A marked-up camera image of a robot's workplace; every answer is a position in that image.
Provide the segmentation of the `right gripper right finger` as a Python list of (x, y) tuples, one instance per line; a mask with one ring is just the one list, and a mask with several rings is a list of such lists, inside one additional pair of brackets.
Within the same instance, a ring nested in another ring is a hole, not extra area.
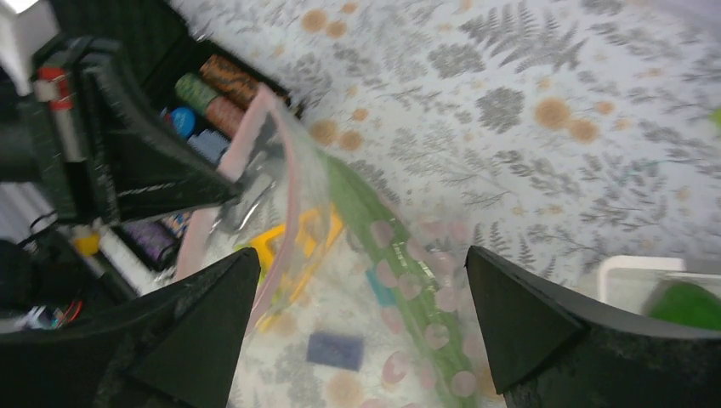
[(480, 247), (466, 269), (510, 407), (717, 407), (720, 334), (617, 309)]

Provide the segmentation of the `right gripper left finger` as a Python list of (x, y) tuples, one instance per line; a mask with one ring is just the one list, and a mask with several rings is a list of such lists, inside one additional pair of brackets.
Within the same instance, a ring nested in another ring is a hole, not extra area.
[(2, 406), (225, 406), (259, 272), (247, 248), (59, 329), (2, 335)]

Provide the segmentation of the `long green cucumber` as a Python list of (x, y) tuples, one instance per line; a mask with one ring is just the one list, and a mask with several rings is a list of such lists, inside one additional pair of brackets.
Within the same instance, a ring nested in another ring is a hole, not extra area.
[(340, 218), (375, 265), (444, 407), (475, 407), (477, 379), (463, 352), (461, 321), (450, 306), (452, 290), (440, 282), (442, 264), (412, 236), (403, 221), (358, 173), (326, 158), (331, 198)]

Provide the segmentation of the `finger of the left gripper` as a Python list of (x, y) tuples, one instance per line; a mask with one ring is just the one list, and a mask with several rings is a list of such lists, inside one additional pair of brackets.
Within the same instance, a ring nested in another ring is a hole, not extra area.
[(239, 186), (160, 118), (120, 54), (91, 51), (79, 74), (103, 221), (157, 219), (239, 201)]

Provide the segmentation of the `green bell pepper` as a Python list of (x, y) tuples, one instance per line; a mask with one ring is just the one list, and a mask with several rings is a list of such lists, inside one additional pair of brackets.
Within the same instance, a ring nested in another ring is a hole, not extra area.
[(662, 283), (647, 300), (644, 315), (682, 326), (719, 331), (720, 297), (689, 282)]

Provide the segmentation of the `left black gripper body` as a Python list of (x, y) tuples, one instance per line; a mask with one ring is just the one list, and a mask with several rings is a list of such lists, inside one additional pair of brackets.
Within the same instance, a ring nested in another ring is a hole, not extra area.
[(1, 179), (41, 184), (62, 224), (121, 223), (122, 119), (107, 92), (121, 43), (56, 35), (20, 62), (3, 63), (22, 132), (1, 143)]

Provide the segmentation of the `clear pink-dotted zip bag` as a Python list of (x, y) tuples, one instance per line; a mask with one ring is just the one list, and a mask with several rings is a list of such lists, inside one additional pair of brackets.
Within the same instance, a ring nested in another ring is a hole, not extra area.
[[(179, 276), (238, 252), (237, 241), (249, 241), (278, 224), (287, 226), (290, 238), (301, 213), (328, 212), (335, 206), (326, 170), (330, 155), (270, 89), (261, 87), (243, 110), (202, 79), (190, 80), (184, 88), (211, 121), (223, 124), (230, 115), (239, 120), (216, 164), (244, 188), (244, 195), (236, 205), (192, 215), (178, 256)], [(396, 305), (378, 304), (366, 278), (374, 263), (343, 224), (305, 294), (280, 309), (267, 330), (246, 329), (227, 406), (444, 407)], [(461, 321), (463, 352), (477, 379), (475, 407), (502, 406), (491, 386), (480, 330), (470, 315), (468, 281), (454, 247), (455, 233), (448, 223), (407, 229), (444, 268), (440, 282), (452, 290), (449, 304)], [(437, 241), (431, 238), (434, 231), (440, 233)], [(306, 361), (309, 336), (323, 331), (364, 339), (359, 371)]]

